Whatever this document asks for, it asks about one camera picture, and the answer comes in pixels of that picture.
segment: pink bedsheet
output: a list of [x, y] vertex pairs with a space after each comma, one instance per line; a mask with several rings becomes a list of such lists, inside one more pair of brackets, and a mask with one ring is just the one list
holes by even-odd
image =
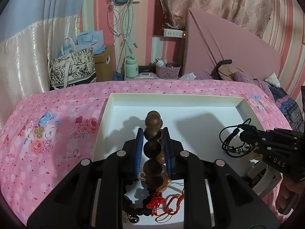
[[[0, 132], [1, 192], [24, 224], [81, 159], [92, 158], [103, 111], [113, 92], [240, 96], [264, 129], [291, 129], [270, 98], [248, 83], [113, 81], [30, 95], [18, 103]], [[277, 192], [278, 188], [266, 197], [273, 210]]]

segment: hand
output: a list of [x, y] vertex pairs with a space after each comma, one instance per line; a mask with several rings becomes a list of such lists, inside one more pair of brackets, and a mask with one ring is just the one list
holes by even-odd
[[280, 191], [275, 201], [276, 210], [279, 210], [279, 208], [284, 209], [285, 207], [287, 207], [288, 205], [287, 199], [289, 198], [292, 192], [297, 193], [299, 195], [299, 200], [300, 200], [301, 195], [304, 192], [304, 189], [305, 189], [305, 182], [295, 183], [289, 178], [283, 176], [283, 180], [280, 186]]

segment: pink headboard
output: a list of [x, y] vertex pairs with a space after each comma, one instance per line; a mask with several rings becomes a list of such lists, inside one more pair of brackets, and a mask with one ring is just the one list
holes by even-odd
[[186, 33], [183, 74], [211, 74], [222, 56], [232, 59], [232, 65], [252, 78], [279, 74], [280, 53], [230, 21], [199, 10], [187, 10]]

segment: black bracelet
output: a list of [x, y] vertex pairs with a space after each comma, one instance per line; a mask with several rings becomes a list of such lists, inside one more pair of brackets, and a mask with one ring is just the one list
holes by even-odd
[[132, 208], [130, 205], [132, 204], [132, 201], [125, 195], [126, 194], [126, 186], [127, 185], [132, 185], [133, 181], [132, 180], [124, 180], [123, 181], [123, 211], [126, 213], [125, 220], [129, 220], [131, 223], [136, 224], [140, 221], [139, 216], [145, 215], [145, 216], [150, 216], [153, 212], [152, 209], [148, 209], [146, 207], [147, 204], [149, 204], [153, 198], [153, 194], [156, 192], [153, 189], [150, 189], [147, 187], [149, 196], [142, 201], [143, 208]]

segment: wooden bead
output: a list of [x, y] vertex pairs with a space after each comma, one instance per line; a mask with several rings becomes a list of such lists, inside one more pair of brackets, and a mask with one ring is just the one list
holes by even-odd
[[149, 159], [144, 163], [143, 170], [149, 177], [156, 177], [163, 172], [163, 164], [156, 159]]
[[169, 179], [169, 177], [168, 177], [168, 175], [166, 174], [166, 175], [164, 175], [164, 177], [165, 177], [165, 183], [164, 183], [164, 185], [163, 186], [161, 186], [160, 188], [158, 188], [158, 191], [159, 192], [163, 192], [164, 190], [166, 190], [167, 189], [167, 187], [168, 187], [168, 185], [170, 184], [170, 182], [171, 182], [171, 180]]
[[150, 114], [145, 118], [145, 125], [161, 128], [161, 119], [157, 114]]
[[159, 118], [161, 118], [161, 115], [157, 112], [157, 111], [150, 111], [147, 115], [152, 115], [152, 114], [155, 114], [155, 115], [158, 115]]
[[151, 189], [159, 189], [164, 186], [166, 183], [166, 178], [163, 175], [159, 175], [157, 177], [147, 177], [146, 184]]
[[157, 158], [162, 153], [162, 146], [158, 141], [147, 141], [143, 147], [143, 152], [148, 158]]
[[159, 127], [148, 126], [144, 130], [144, 137], [147, 140], [158, 141], [162, 137], [162, 132]]
[[164, 156], [164, 152], [162, 152], [159, 157], [156, 158], [157, 160], [159, 160], [162, 164], [165, 164], [165, 156]]

